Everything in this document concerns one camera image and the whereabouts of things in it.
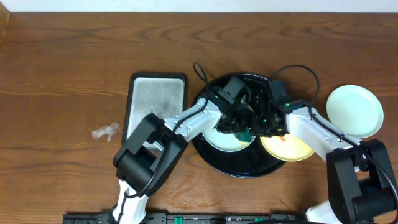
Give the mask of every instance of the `white wall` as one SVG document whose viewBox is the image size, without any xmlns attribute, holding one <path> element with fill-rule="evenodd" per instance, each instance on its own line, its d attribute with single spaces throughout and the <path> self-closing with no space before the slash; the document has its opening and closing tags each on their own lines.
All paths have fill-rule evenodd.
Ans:
<svg viewBox="0 0 398 224">
<path fill-rule="evenodd" d="M 0 0 L 11 12 L 398 12 L 398 0 Z"/>
</svg>

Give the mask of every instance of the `wooden table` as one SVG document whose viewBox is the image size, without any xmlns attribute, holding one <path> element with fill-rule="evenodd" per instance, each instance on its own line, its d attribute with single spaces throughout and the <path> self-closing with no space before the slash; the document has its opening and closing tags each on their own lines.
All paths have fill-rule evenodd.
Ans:
<svg viewBox="0 0 398 224">
<path fill-rule="evenodd" d="M 91 130 L 123 125 L 136 71 L 186 73 L 192 104 L 204 86 L 193 61 L 211 80 L 307 65 L 322 83 L 315 107 L 323 116 L 336 87 L 367 88 L 384 108 L 374 137 L 398 174 L 397 14 L 13 13 L 0 47 L 0 222 L 61 223 L 67 212 L 112 207 L 119 185 L 111 161 L 121 135 L 95 141 Z M 304 70 L 281 78 L 298 98 L 314 94 Z M 238 179 L 214 170 L 190 144 L 147 207 L 267 213 L 326 199 L 326 165 L 316 155 L 266 177 Z"/>
</svg>

